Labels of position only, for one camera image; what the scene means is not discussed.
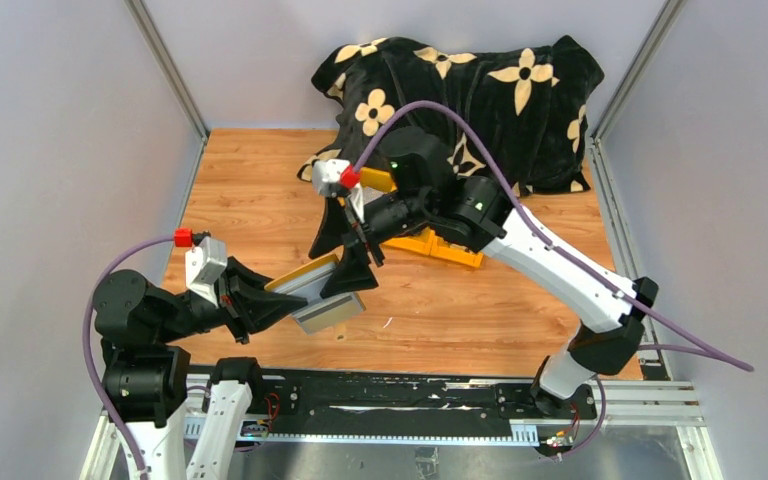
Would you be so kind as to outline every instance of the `metal frame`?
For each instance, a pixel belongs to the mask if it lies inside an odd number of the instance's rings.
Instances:
[[[209,130],[207,129],[196,104],[178,73],[169,52],[163,44],[151,16],[142,0],[125,0],[131,9],[134,19],[143,32],[158,64],[164,71],[170,86],[175,91],[182,107],[184,108],[196,133],[206,145]],[[629,230],[625,222],[622,209],[615,196],[613,177],[605,161],[605,153],[601,148],[601,139],[608,134],[613,127],[622,107],[628,101],[632,89],[641,77],[645,68],[650,63],[662,40],[665,38],[669,27],[677,18],[681,7],[686,0],[666,0],[657,19],[650,29],[647,38],[641,45],[637,55],[625,74],[620,86],[614,93],[602,118],[596,124],[592,138],[587,146],[588,158],[593,172],[594,189],[599,196],[599,206],[602,213],[605,231],[610,244],[611,252],[617,271],[627,277],[637,278],[638,258],[634,244],[629,237]],[[193,179],[198,165],[193,171]],[[651,320],[645,322],[646,333],[644,343],[657,343],[657,335]],[[643,365],[663,365],[668,374],[671,373],[669,363],[659,352],[641,352],[639,354]],[[207,375],[191,374],[188,383],[203,385]],[[494,382],[517,381],[516,379],[494,379]],[[708,429],[705,426],[701,410],[697,401],[693,385],[689,382],[675,381],[604,381],[607,416],[603,428],[611,426],[669,426],[675,427],[682,443],[684,461],[687,465],[690,478],[693,480],[721,480],[722,472],[717,463]],[[599,390],[593,389],[594,401],[600,402]],[[201,413],[202,397],[194,394],[188,398],[188,417],[196,418]],[[566,424],[559,420],[536,421],[512,421],[515,432],[526,432],[523,437],[484,439],[479,442],[482,445],[504,444],[512,446],[517,440],[527,440],[526,427],[535,426],[539,429],[554,429],[558,425]],[[592,428],[593,421],[583,422],[582,428]],[[190,432],[190,437],[197,435],[197,431]],[[345,438],[328,436],[284,436],[272,435],[271,441],[282,442],[327,442],[327,443],[392,443],[393,439],[376,437],[347,436]],[[416,437],[411,439],[399,438],[395,441],[421,444],[447,445],[464,442],[466,439]],[[106,414],[102,413],[96,426],[95,434],[90,445],[89,452],[81,471],[81,479],[106,480],[110,477],[113,465],[119,449],[118,433],[116,428],[108,421]]]

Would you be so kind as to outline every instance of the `wooden table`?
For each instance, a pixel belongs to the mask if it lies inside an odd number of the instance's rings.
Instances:
[[[273,278],[307,263],[323,202],[295,173],[334,134],[214,130],[183,225],[210,230],[227,243],[229,255]],[[570,244],[612,268],[594,192],[534,195],[524,203]],[[254,356],[271,367],[527,376],[578,327],[564,304],[491,259],[475,270],[394,249],[385,255],[375,270],[380,287],[360,293],[367,311],[352,318],[343,335],[328,329],[309,336],[285,318],[249,345],[234,343],[225,328],[180,345],[196,363]],[[177,249],[164,288],[184,289],[183,265]],[[642,378],[636,360],[619,378]]]

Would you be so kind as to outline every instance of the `wood grain surface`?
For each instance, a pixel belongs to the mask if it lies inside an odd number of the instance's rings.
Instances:
[[[323,202],[295,174],[334,135],[214,130],[183,225],[209,230],[227,243],[229,255],[273,278],[307,263]],[[524,203],[570,244],[613,267],[594,192],[534,195]],[[384,253],[384,266],[375,270],[379,288],[360,293],[367,311],[339,331],[306,335],[288,317],[249,345],[234,343],[224,327],[179,345],[195,363],[254,356],[270,367],[533,375],[578,326],[563,303],[491,259],[475,270],[400,250]],[[164,288],[183,291],[183,265],[176,249]],[[618,377],[642,378],[637,361]]]

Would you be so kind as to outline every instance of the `black blanket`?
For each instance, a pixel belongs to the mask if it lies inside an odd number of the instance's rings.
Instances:
[[[521,194],[589,190],[581,174],[585,101],[603,78],[596,60],[569,36],[551,46],[505,53],[446,54],[401,37],[345,45],[312,78],[317,90],[343,106],[337,138],[308,159],[298,176],[308,180],[316,160],[354,162],[396,109],[433,100],[472,126]],[[415,110],[395,127],[405,125],[448,143],[456,172],[492,176],[443,114]],[[373,154],[369,166],[383,169],[383,159]]]

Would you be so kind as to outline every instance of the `gray wall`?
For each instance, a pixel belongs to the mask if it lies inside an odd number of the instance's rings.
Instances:
[[[174,228],[198,147],[124,2],[0,1],[0,479],[77,478],[84,303]],[[159,279],[166,255],[132,265]]]
[[[443,51],[506,51],[572,35],[605,70],[607,105],[664,0],[146,0],[211,127],[331,127],[337,104],[310,84],[335,48],[406,36]]]
[[[657,307],[757,367],[673,358],[725,478],[766,478],[768,2],[689,0],[605,147]]]

